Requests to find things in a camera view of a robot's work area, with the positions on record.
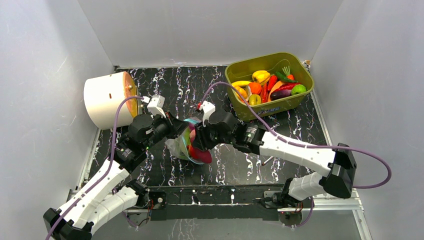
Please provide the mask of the clear zip top bag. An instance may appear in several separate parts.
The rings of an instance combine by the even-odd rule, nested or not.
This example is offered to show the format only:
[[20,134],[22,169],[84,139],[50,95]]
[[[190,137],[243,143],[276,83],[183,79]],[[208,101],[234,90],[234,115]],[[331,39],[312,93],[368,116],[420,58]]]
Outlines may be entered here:
[[195,134],[195,125],[200,123],[201,120],[197,117],[186,118],[184,120],[188,123],[181,135],[175,139],[167,139],[165,145],[170,154],[178,159],[193,162],[198,165],[210,164],[212,162],[212,155],[210,151],[199,150],[192,146]]

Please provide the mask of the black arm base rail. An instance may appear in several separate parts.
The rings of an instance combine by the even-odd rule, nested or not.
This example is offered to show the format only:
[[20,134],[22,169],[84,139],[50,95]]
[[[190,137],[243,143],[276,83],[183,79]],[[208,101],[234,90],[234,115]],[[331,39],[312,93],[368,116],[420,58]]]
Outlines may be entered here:
[[278,221],[283,213],[300,214],[310,199],[283,208],[273,202],[283,184],[151,186],[152,220],[262,219]]

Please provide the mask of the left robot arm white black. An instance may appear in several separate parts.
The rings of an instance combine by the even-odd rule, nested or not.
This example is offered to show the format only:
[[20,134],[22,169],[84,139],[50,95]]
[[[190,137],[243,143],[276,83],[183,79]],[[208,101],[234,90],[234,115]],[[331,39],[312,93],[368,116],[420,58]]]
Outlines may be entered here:
[[110,219],[132,208],[152,206],[150,189],[136,179],[118,188],[145,159],[147,150],[163,139],[176,139],[189,123],[169,112],[151,117],[140,114],[118,140],[112,141],[110,157],[73,197],[43,215],[47,239],[89,240]]

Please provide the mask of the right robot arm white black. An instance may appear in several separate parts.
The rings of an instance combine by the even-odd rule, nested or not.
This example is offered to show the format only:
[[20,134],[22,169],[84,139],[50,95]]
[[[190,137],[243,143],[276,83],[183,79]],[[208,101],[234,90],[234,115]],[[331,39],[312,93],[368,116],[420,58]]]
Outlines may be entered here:
[[342,150],[308,144],[293,138],[284,139],[264,124],[240,122],[231,113],[219,109],[205,121],[196,123],[190,133],[191,147],[205,152],[219,144],[229,144],[242,153],[275,157],[313,172],[300,178],[289,178],[281,193],[266,197],[264,202],[295,207],[299,202],[319,194],[340,199],[352,195],[357,165],[353,154],[342,144]]

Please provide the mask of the red toy apple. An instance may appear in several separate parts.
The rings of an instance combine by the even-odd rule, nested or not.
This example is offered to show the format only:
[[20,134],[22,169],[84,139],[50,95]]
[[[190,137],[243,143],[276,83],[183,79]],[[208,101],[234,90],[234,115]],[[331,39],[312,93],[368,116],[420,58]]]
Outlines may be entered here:
[[189,156],[191,158],[195,159],[196,158],[196,151],[195,151],[195,149],[191,145],[188,145],[187,146],[187,150],[188,150]]

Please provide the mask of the green toy leaf vegetable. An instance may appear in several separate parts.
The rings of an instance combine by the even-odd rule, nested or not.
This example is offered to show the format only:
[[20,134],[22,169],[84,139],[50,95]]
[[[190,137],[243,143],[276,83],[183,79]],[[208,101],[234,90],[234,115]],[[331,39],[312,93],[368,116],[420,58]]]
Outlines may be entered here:
[[183,160],[189,159],[188,146],[191,144],[190,132],[191,132],[190,128],[187,127],[178,138],[178,144],[179,144],[179,150],[180,150],[179,158]]

